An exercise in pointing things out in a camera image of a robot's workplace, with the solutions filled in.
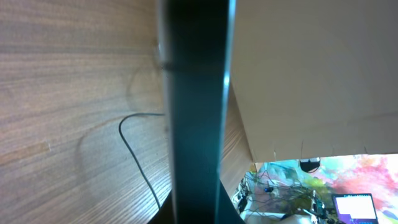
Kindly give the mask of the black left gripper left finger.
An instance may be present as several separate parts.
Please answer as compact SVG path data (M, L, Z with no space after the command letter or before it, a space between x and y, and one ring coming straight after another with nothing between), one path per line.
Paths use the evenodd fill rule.
M172 191L169 192L160 210L148 222L148 224L173 224Z

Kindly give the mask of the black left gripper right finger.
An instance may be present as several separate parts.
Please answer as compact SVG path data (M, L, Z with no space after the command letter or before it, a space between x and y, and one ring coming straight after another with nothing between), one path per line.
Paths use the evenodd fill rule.
M220 182L219 196L218 196L218 214L217 224L245 224L244 220L239 216L234 208L234 205Z

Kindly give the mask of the blue smartphone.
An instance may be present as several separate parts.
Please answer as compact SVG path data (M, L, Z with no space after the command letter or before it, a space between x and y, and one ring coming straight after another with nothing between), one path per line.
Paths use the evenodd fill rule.
M236 3L157 3L175 223L218 223Z

